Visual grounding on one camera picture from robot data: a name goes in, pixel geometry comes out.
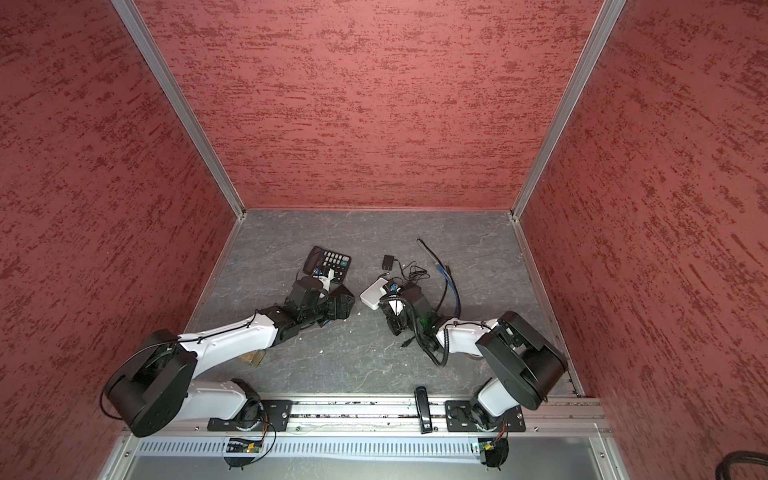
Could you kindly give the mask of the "white network switch box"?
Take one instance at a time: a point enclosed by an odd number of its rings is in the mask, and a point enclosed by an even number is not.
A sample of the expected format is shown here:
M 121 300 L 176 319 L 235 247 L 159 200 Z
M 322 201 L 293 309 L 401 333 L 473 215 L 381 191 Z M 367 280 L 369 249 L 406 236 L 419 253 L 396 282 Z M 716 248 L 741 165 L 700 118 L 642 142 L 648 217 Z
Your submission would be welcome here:
M 371 310 L 378 310 L 381 299 L 389 293 L 389 280 L 379 277 L 360 294 L 361 302 Z

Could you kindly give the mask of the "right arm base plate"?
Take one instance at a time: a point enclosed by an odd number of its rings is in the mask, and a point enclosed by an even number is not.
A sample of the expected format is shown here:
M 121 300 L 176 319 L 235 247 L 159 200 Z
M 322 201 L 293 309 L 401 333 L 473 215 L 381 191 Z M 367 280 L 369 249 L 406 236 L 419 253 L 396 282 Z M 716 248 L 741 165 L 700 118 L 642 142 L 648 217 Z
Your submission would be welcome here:
M 451 433 L 520 433 L 526 431 L 522 409 L 516 406 L 493 416 L 479 403 L 448 400 L 444 404 L 447 430 Z

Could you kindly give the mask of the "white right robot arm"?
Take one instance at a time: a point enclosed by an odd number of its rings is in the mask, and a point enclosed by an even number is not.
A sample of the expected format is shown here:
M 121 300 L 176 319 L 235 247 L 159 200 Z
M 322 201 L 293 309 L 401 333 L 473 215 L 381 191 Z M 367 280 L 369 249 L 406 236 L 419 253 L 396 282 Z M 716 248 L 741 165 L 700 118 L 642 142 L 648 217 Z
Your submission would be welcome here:
M 453 354 L 486 362 L 493 377 L 470 400 L 476 424 L 488 424 L 516 407 L 538 409 L 568 371 L 562 352 L 514 311 L 484 321 L 441 316 L 413 284 L 385 285 L 375 298 L 390 331 L 412 332 L 435 366 L 446 367 Z

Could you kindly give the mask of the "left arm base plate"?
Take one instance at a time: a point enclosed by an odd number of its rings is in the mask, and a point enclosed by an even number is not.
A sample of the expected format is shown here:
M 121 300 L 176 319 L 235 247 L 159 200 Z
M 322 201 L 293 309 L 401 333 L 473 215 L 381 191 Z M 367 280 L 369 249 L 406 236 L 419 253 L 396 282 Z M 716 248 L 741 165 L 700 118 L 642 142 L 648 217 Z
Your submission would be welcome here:
M 246 403 L 244 411 L 233 419 L 211 418 L 207 430 L 212 432 L 242 432 L 251 434 L 274 430 L 284 432 L 291 416 L 294 402 L 291 400 L 261 400 L 259 405 L 253 401 Z

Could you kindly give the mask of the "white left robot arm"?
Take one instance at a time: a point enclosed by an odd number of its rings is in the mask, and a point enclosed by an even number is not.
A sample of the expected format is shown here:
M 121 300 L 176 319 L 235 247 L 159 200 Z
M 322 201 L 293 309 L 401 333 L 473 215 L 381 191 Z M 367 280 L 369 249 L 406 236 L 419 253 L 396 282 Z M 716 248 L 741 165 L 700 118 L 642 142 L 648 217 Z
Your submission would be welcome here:
M 105 382 L 99 407 L 139 438 L 186 420 L 205 420 L 213 430 L 267 431 L 269 415 L 251 385 L 239 378 L 203 381 L 201 375 L 313 325 L 345 320 L 354 303 L 345 286 L 327 289 L 320 280 L 303 277 L 283 304 L 257 309 L 238 322 L 181 335 L 158 330 Z

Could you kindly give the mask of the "black power adapter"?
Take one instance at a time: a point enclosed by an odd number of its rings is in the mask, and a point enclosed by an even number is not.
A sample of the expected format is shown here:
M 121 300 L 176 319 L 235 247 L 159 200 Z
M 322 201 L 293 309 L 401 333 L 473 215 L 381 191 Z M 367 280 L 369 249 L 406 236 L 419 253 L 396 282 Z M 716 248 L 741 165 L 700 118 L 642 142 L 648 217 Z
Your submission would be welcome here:
M 393 255 L 385 255 L 382 261 L 382 269 L 385 271 L 391 271 L 393 269 L 395 257 Z

